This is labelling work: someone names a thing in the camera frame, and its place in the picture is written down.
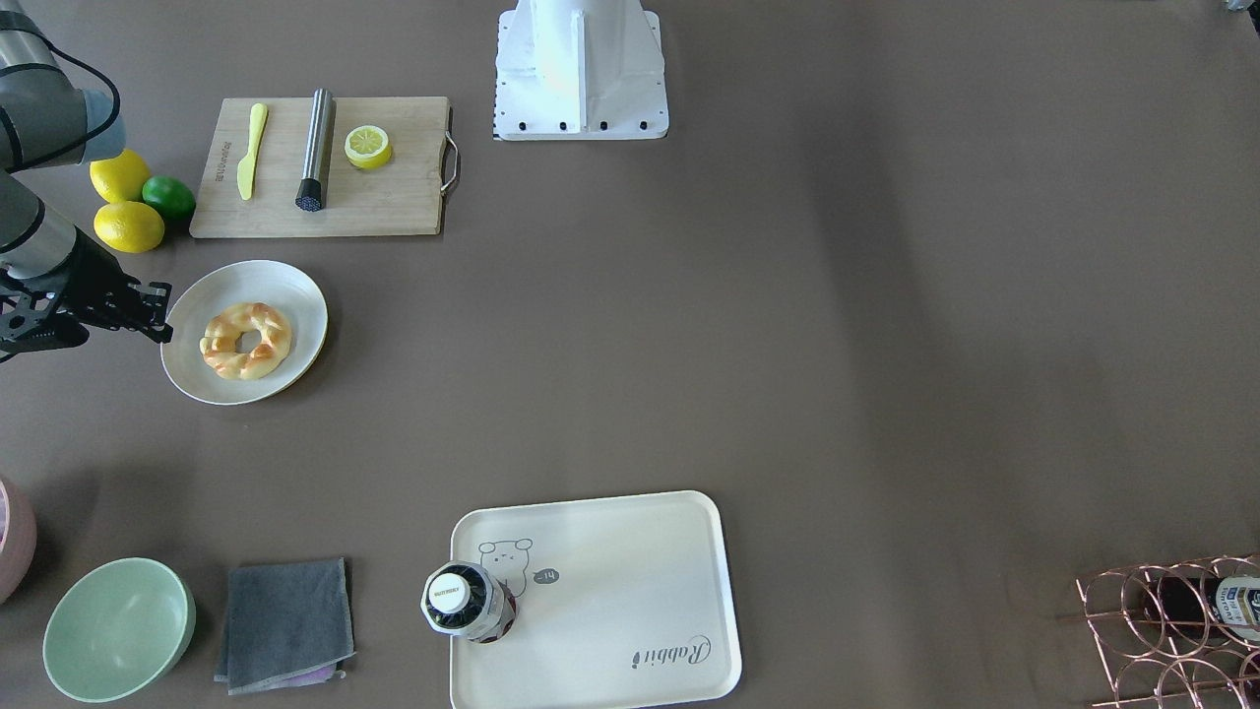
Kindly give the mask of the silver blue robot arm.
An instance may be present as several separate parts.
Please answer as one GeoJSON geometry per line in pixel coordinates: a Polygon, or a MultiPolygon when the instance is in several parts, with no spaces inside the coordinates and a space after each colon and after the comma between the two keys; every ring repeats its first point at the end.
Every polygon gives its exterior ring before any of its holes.
{"type": "Polygon", "coordinates": [[[169,343],[170,287],[142,285],[18,173],[117,157],[118,89],[78,89],[58,49],[18,1],[1,10],[3,356],[72,349],[89,329],[127,329],[169,343]]]}

